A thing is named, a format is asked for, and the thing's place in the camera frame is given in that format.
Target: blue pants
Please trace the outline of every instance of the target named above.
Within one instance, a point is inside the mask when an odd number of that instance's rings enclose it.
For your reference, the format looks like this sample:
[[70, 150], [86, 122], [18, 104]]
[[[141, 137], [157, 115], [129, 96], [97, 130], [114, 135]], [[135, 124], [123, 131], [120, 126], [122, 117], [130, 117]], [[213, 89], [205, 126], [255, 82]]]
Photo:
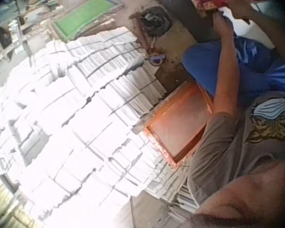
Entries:
[[[248, 105], [266, 91], [285, 92], [285, 63], [263, 44], [235, 37], [240, 70], [238, 102]], [[193, 78], [214, 95], [219, 66], [221, 42], [213, 41], [191, 46], [183, 55], [183, 65]]]

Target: concrete floor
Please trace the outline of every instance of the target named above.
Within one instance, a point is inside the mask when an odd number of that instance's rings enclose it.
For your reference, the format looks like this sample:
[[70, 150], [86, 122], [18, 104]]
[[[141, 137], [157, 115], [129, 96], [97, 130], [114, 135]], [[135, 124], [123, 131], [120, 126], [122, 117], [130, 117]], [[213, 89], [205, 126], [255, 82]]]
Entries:
[[[129, 19], [131, 14], [142, 12], [149, 7], [162, 6], [155, 0], [121, 0], [121, 2], [124, 4], [124, 8], [115, 16], [116, 25], [126, 26], [134, 33], [136, 33], [137, 28], [133, 25], [133, 21]], [[165, 53], [167, 57], [156, 76], [169, 93], [190, 77], [182, 66], [181, 57], [189, 46], [197, 43], [177, 19], [171, 15], [170, 17], [173, 26], [155, 43], [156, 51]]]

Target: gray t-shirt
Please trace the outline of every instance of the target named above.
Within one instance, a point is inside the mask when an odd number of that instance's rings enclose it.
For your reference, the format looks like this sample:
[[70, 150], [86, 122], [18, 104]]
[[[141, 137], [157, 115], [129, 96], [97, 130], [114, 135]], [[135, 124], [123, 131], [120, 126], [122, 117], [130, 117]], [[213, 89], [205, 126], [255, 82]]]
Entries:
[[200, 205], [213, 193], [270, 159], [285, 159], [285, 94], [257, 98], [237, 120], [212, 117], [192, 158], [188, 187]]

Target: man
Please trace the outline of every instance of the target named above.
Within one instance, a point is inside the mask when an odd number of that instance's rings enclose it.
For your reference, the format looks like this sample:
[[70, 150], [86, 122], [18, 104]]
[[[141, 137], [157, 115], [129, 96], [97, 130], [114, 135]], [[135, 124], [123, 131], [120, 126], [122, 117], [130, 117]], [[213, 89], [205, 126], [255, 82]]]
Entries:
[[188, 175], [200, 207], [182, 227], [284, 227], [285, 30], [246, 0], [228, 6], [236, 19], [258, 24], [280, 57], [256, 41], [234, 38], [220, 12], [213, 20], [221, 41], [184, 54], [185, 68], [214, 95], [214, 113]]

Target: hand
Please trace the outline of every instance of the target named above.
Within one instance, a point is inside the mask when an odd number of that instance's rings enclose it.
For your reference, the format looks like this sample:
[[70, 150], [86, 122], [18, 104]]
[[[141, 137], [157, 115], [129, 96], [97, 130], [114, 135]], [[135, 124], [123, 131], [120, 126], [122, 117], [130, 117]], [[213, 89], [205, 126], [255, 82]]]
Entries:
[[230, 0], [228, 2], [228, 8], [231, 10], [232, 16], [235, 19], [250, 19], [255, 11], [250, 5], [249, 0]]
[[213, 14], [214, 30], [221, 39], [233, 38], [233, 26], [230, 20], [223, 18], [223, 12]]

